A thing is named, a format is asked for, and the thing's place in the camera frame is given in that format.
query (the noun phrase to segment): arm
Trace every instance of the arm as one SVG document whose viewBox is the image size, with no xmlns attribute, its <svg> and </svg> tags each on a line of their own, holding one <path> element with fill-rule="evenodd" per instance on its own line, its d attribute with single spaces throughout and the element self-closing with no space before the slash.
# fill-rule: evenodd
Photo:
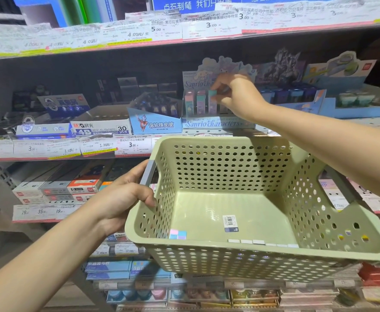
<svg viewBox="0 0 380 312">
<path fill-rule="evenodd" d="M 250 122 L 278 132 L 380 196 L 380 129 L 267 103 L 246 76 L 220 74 L 212 89 L 219 103 Z"/>
<path fill-rule="evenodd" d="M 155 206 L 152 189 L 134 183 L 146 165 L 142 162 L 95 194 L 1 268 L 0 311 L 40 310 L 105 237 L 124 226 L 130 206 L 138 199 Z"/>
</svg>

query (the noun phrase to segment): hand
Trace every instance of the hand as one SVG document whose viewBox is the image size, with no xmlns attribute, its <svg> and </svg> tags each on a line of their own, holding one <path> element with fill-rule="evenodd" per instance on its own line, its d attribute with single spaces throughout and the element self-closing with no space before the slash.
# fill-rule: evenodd
<svg viewBox="0 0 380 312">
<path fill-rule="evenodd" d="M 216 99 L 236 116 L 256 123 L 256 115 L 269 105 L 255 88 L 250 78 L 243 74 L 222 73 L 210 88 L 217 90 Z"/>
<path fill-rule="evenodd" d="M 106 236 L 124 227 L 129 208 L 138 200 L 149 207 L 156 206 L 153 190 L 136 183 L 144 173 L 147 163 L 148 160 L 145 160 L 117 178 L 102 191 L 94 194 L 81 208 L 95 214 Z"/>
</svg>

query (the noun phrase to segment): person's right arm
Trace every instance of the person's right arm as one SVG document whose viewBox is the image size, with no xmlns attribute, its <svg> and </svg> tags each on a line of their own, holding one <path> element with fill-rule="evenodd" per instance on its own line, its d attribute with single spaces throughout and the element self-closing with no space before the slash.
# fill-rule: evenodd
<svg viewBox="0 0 380 312">
<path fill-rule="evenodd" d="M 220 89 L 231 91 L 220 95 Z M 263 125 L 380 196 L 380 129 L 267 103 L 246 76 L 220 74 L 217 101 Z"/>
</svg>

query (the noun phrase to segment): green object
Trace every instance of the green object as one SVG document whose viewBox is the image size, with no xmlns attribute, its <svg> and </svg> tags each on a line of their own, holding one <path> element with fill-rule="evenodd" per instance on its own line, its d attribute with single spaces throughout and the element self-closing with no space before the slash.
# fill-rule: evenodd
<svg viewBox="0 0 380 312">
<path fill-rule="evenodd" d="M 134 205 L 125 232 L 167 271 L 309 283 L 380 261 L 379 218 L 342 175 L 282 137 L 164 137 L 141 184 L 155 165 L 157 206 Z M 341 212 L 318 182 L 323 169 L 352 201 Z M 237 232 L 225 231 L 225 215 Z M 168 239 L 170 229 L 187 239 Z"/>
<path fill-rule="evenodd" d="M 96 0 L 78 0 L 83 5 L 88 23 L 101 23 L 98 2 Z"/>
<path fill-rule="evenodd" d="M 79 0 L 59 0 L 68 26 L 86 24 L 87 18 Z"/>
</svg>

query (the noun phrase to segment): person's left hand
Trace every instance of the person's left hand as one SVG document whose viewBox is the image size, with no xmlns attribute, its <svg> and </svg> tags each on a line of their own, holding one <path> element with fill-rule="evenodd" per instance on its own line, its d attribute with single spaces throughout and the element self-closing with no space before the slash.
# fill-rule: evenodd
<svg viewBox="0 0 380 312">
<path fill-rule="evenodd" d="M 84 210 L 88 209 L 88 212 L 96 215 L 106 236 L 124 227 L 129 208 L 138 200 L 149 207 L 156 206 L 153 190 L 136 183 L 144 173 L 147 163 L 148 160 L 141 162 L 102 191 L 94 194 L 83 205 Z"/>
</svg>

